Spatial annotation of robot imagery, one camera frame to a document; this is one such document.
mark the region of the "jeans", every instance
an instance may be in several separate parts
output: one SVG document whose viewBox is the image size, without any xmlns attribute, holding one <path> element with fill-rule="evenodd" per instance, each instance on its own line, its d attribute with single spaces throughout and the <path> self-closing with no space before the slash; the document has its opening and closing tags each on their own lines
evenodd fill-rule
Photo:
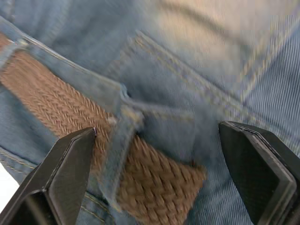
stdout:
<svg viewBox="0 0 300 225">
<path fill-rule="evenodd" d="M 300 157 L 299 14 L 295 0 L 0 0 L 0 32 L 107 112 L 140 111 L 139 136 L 168 157 L 207 168 L 187 225 L 247 225 L 218 122 L 267 129 Z M 57 137 L 3 86 L 0 110 L 0 161 L 20 183 Z M 136 223 L 108 201 L 91 175 L 77 223 Z"/>
</svg>

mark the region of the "white background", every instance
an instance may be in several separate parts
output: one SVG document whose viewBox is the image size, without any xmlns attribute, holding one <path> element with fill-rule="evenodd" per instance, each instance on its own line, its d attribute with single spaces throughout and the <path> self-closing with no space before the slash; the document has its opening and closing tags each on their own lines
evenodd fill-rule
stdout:
<svg viewBox="0 0 300 225">
<path fill-rule="evenodd" d="M 0 163 L 0 212 L 18 189 L 18 183 L 9 175 Z"/>
</svg>

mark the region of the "belt loop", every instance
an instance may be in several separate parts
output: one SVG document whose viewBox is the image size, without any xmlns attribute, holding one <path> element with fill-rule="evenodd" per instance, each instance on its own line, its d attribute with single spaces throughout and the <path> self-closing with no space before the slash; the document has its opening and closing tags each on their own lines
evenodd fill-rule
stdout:
<svg viewBox="0 0 300 225">
<path fill-rule="evenodd" d="M 27 46 L 28 43 L 23 39 L 5 46 L 2 52 L 0 52 L 0 69 L 3 69 L 4 65 L 6 65 L 7 61 L 17 50 L 25 49 Z"/>
<path fill-rule="evenodd" d="M 143 124 L 143 115 L 128 106 L 121 107 L 120 120 L 110 135 L 106 146 L 106 158 L 101 169 L 99 187 L 108 203 L 118 212 L 121 211 L 116 201 L 121 172 L 123 171 L 129 146 L 136 130 Z"/>
</svg>

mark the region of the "brown woven belt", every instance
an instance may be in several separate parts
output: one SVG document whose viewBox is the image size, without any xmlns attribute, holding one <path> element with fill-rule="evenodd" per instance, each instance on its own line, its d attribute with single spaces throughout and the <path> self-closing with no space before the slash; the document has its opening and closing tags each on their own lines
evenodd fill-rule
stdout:
<svg viewBox="0 0 300 225">
<path fill-rule="evenodd" d="M 0 35 L 0 51 L 11 42 Z M 52 74 L 25 51 L 18 51 L 0 74 L 0 82 L 57 136 L 85 127 L 98 130 L 91 169 L 101 173 L 112 114 L 105 112 Z M 137 135 L 122 171 L 117 201 L 144 224 L 183 224 L 205 179 L 204 170 L 165 157 Z"/>
</svg>

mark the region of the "denim fabric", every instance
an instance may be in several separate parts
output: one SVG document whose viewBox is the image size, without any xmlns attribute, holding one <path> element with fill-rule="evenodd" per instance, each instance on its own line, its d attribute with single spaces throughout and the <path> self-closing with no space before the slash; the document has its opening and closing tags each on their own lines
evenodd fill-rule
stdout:
<svg viewBox="0 0 300 225">
<path fill-rule="evenodd" d="M 209 178 L 186 224 L 251 224 L 222 155 L 218 121 L 271 132 L 300 157 L 296 0 L 1 0 L 0 32 L 167 156 Z M 21 182 L 56 137 L 0 87 L 0 159 Z M 133 224 L 91 176 L 78 224 Z"/>
</svg>

